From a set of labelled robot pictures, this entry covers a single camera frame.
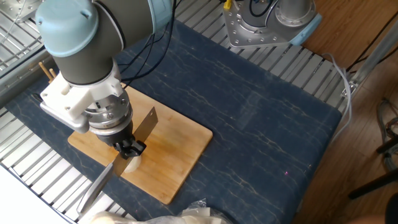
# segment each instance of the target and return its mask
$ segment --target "blue fabric surface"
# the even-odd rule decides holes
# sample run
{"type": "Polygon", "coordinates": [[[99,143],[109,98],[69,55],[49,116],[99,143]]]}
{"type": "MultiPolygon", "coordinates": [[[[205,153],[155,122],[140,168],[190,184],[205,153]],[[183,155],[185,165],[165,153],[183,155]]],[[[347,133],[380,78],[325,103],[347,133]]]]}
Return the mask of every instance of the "blue fabric surface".
{"type": "MultiPolygon", "coordinates": [[[[117,61],[128,62],[139,48],[120,53],[117,61]]],[[[163,48],[159,43],[152,49],[149,65],[163,48]]],[[[43,78],[6,108],[80,172],[96,179],[103,166],[71,147],[67,137],[72,130],[46,115],[30,96],[46,86],[43,78]]],[[[209,206],[236,223],[290,223],[341,119],[336,109],[179,22],[164,61],[132,86],[214,134],[170,205],[124,179],[110,181],[104,191],[138,220],[177,215],[207,198],[209,206]]]]}

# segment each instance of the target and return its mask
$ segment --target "wooden cutting board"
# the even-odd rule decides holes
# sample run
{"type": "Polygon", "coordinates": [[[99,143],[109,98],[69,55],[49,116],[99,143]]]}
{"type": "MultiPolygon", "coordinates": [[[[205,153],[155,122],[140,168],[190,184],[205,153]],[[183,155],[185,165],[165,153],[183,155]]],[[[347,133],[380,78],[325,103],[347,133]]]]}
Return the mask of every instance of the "wooden cutting board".
{"type": "MultiPolygon", "coordinates": [[[[162,203],[169,204],[213,133],[131,87],[126,91],[133,109],[133,132],[152,107],[155,107],[159,121],[145,141],[147,148],[142,153],[140,166],[134,172],[123,173],[121,177],[162,203]]],[[[74,132],[68,142],[104,166],[118,154],[91,132],[74,132]]]]}

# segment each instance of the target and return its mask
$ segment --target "black chair leg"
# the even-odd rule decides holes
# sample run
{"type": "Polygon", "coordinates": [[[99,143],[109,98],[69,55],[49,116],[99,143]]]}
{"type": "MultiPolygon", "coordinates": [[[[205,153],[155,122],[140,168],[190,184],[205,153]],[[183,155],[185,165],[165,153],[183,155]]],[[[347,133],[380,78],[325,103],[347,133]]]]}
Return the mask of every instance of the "black chair leg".
{"type": "Polygon", "coordinates": [[[379,189],[380,187],[383,187],[397,180],[398,180],[398,169],[388,172],[386,175],[383,175],[377,178],[376,180],[371,181],[363,185],[362,187],[357,188],[356,190],[353,190],[351,193],[349,193],[348,197],[351,200],[356,199],[362,195],[365,195],[369,192],[372,192],[373,190],[379,189]]]}

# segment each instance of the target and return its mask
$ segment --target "black cable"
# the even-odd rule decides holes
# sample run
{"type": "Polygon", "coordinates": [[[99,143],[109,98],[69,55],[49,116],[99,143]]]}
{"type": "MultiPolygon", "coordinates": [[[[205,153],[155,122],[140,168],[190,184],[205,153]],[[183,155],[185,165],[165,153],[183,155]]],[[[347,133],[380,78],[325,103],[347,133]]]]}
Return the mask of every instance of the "black cable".
{"type": "Polygon", "coordinates": [[[119,66],[122,66],[122,65],[129,65],[130,63],[134,63],[134,61],[140,56],[140,54],[143,53],[143,51],[144,51],[147,47],[149,47],[151,44],[158,43],[159,41],[162,40],[164,34],[166,33],[166,30],[167,30],[168,26],[169,26],[169,23],[167,23],[167,25],[165,26],[162,36],[160,36],[157,40],[153,41],[153,43],[148,43],[148,40],[150,39],[150,36],[149,36],[149,39],[147,40],[147,42],[146,42],[144,48],[143,48],[143,49],[134,57],[134,59],[132,59],[129,63],[123,63],[123,64],[118,64],[118,65],[119,65],[119,66]]]}
{"type": "MultiPolygon", "coordinates": [[[[381,62],[385,61],[385,59],[389,58],[391,55],[393,55],[395,52],[397,52],[398,50],[398,46],[396,48],[394,48],[394,50],[392,50],[390,53],[388,53],[384,58],[382,58],[377,64],[380,64],[381,62]]],[[[368,56],[366,56],[365,58],[362,58],[361,60],[359,60],[357,63],[362,62],[364,60],[368,59],[368,56]]]]}
{"type": "Polygon", "coordinates": [[[176,1],[173,1],[173,11],[172,11],[172,20],[170,21],[170,31],[169,31],[169,39],[167,41],[167,45],[166,48],[163,52],[163,55],[160,57],[160,59],[158,60],[158,62],[152,67],[150,68],[148,71],[146,71],[145,73],[143,73],[142,75],[136,75],[134,77],[131,78],[125,78],[122,79],[122,82],[126,82],[126,81],[130,81],[129,84],[133,81],[133,80],[137,80],[139,78],[143,78],[145,76],[147,76],[148,74],[150,74],[153,70],[156,69],[156,67],[159,66],[159,64],[163,61],[164,57],[166,56],[167,53],[167,49],[169,48],[170,45],[170,41],[172,39],[172,34],[173,34],[173,26],[174,26],[174,17],[175,17],[175,8],[176,8],[176,1]]]}
{"type": "Polygon", "coordinates": [[[379,36],[384,32],[384,30],[387,28],[387,26],[398,16],[398,11],[387,21],[387,23],[384,25],[384,27],[380,30],[380,32],[373,38],[372,42],[365,48],[365,50],[362,51],[361,55],[347,68],[347,71],[350,71],[354,65],[359,63],[361,60],[362,56],[371,48],[371,46],[375,43],[375,41],[379,38],[379,36]]]}
{"type": "Polygon", "coordinates": [[[253,8],[252,8],[252,3],[253,3],[253,1],[254,1],[254,0],[250,0],[250,3],[249,3],[249,11],[250,11],[250,14],[251,14],[252,16],[254,16],[254,17],[261,17],[261,16],[263,16],[263,15],[268,11],[268,9],[271,7],[271,4],[272,4],[272,2],[273,2],[274,0],[270,0],[269,3],[268,3],[268,6],[266,7],[266,9],[265,9],[262,13],[260,13],[260,14],[255,14],[255,13],[253,12],[253,8]]]}
{"type": "MultiPolygon", "coordinates": [[[[383,62],[385,59],[387,59],[388,57],[390,57],[391,55],[393,55],[395,52],[397,52],[398,50],[398,46],[396,48],[394,48],[394,50],[392,50],[390,53],[388,53],[384,58],[382,58],[377,64],[380,64],[381,62],[383,62]]],[[[365,58],[362,58],[361,60],[357,61],[354,65],[356,65],[359,62],[363,62],[366,59],[368,59],[369,56],[366,56],[365,58]]]]}
{"type": "Polygon", "coordinates": [[[147,45],[147,44],[149,43],[149,41],[151,40],[152,36],[153,36],[153,34],[150,35],[150,36],[148,37],[147,41],[146,41],[145,44],[144,44],[144,47],[140,50],[140,52],[138,52],[138,54],[137,54],[133,59],[131,59],[131,61],[130,61],[129,63],[123,64],[123,65],[127,65],[127,67],[124,68],[124,69],[120,72],[120,74],[122,74],[123,72],[125,72],[125,71],[134,63],[134,61],[136,61],[137,58],[143,53],[143,51],[146,49],[146,45],[147,45]]]}
{"type": "MultiPolygon", "coordinates": [[[[146,64],[147,61],[148,61],[150,52],[152,51],[152,48],[153,48],[153,46],[154,46],[154,39],[155,39],[155,36],[153,35],[153,36],[152,36],[152,42],[151,42],[151,45],[150,45],[150,48],[149,48],[147,57],[145,58],[144,62],[143,62],[142,65],[141,65],[141,68],[139,68],[139,70],[136,72],[136,74],[133,76],[133,78],[136,77],[136,76],[138,76],[138,74],[141,72],[141,70],[145,67],[145,64],[146,64]]],[[[132,80],[130,80],[123,88],[126,89],[127,86],[129,86],[129,85],[131,84],[131,82],[132,82],[132,80]]]]}

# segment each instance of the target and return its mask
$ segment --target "white plastic wrap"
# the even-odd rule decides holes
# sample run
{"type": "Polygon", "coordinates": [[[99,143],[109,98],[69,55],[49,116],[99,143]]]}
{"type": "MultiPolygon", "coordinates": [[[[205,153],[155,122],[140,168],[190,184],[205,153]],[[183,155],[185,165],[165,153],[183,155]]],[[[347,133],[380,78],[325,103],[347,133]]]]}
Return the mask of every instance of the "white plastic wrap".
{"type": "Polygon", "coordinates": [[[165,216],[139,222],[119,215],[100,212],[90,224],[233,224],[221,212],[206,206],[206,199],[193,202],[178,217],[165,216]]]}

